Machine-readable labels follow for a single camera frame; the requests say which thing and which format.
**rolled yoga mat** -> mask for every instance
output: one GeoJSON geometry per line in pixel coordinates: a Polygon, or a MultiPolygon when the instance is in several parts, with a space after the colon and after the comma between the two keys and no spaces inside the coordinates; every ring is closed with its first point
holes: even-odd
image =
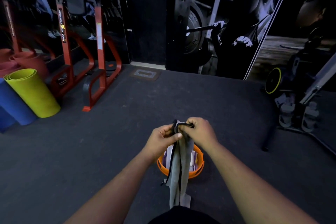
{"type": "Polygon", "coordinates": [[[0,78],[0,107],[11,115],[20,125],[31,124],[37,119],[34,112],[2,78],[0,78]]]}
{"type": "Polygon", "coordinates": [[[40,118],[55,115],[61,109],[35,69],[21,69],[4,77],[23,101],[40,118]]]}
{"type": "Polygon", "coordinates": [[[0,106],[0,133],[5,132],[16,120],[0,106]]]}

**shoe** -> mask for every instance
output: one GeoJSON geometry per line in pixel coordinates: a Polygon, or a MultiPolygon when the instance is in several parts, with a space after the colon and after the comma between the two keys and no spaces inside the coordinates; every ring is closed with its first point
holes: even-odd
{"type": "Polygon", "coordinates": [[[97,40],[96,36],[91,34],[91,36],[88,38],[89,40],[97,40]]]}
{"type": "Polygon", "coordinates": [[[61,36],[61,34],[57,30],[54,30],[54,36],[61,36]]]}
{"type": "Polygon", "coordinates": [[[56,38],[56,36],[49,30],[48,30],[48,36],[54,39],[56,38]]]}

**gym floor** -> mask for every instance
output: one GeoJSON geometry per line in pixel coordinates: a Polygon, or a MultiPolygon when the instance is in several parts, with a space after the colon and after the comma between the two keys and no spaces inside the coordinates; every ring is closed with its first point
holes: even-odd
{"type": "MultiPolygon", "coordinates": [[[[57,115],[15,125],[0,135],[1,223],[62,223],[117,175],[153,128],[175,118],[203,117],[219,141],[320,223],[336,218],[336,161],[312,139],[277,131],[269,152],[260,142],[276,122],[272,101],[256,82],[161,70],[156,81],[123,71],[90,112],[81,85],[57,115]]],[[[336,94],[321,92],[316,135],[335,135],[336,94]]],[[[243,223],[219,172],[205,153],[203,172],[188,183],[191,208],[221,223],[243,223]]],[[[169,188],[153,164],[125,223],[147,223],[169,209],[169,188]]]]}

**forearm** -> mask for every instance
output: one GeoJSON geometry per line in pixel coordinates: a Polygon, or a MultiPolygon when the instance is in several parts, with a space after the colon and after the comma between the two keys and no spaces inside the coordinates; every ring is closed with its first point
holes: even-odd
{"type": "Polygon", "coordinates": [[[247,224],[316,223],[219,143],[213,143],[205,150],[221,173],[247,224]]]}
{"type": "Polygon", "coordinates": [[[68,219],[66,224],[122,223],[150,164],[147,156],[140,152],[114,179],[68,219]]]}

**towel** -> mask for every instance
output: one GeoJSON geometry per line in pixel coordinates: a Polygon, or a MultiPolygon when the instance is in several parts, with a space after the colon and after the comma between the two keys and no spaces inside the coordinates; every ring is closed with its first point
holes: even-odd
{"type": "MultiPolygon", "coordinates": [[[[174,120],[173,134],[179,133],[179,125],[193,127],[192,124],[174,120]]],[[[194,149],[194,141],[184,132],[183,137],[174,143],[170,159],[169,174],[164,183],[170,189],[169,207],[181,205],[190,208],[191,197],[186,194],[189,179],[191,152],[194,149]]]]}

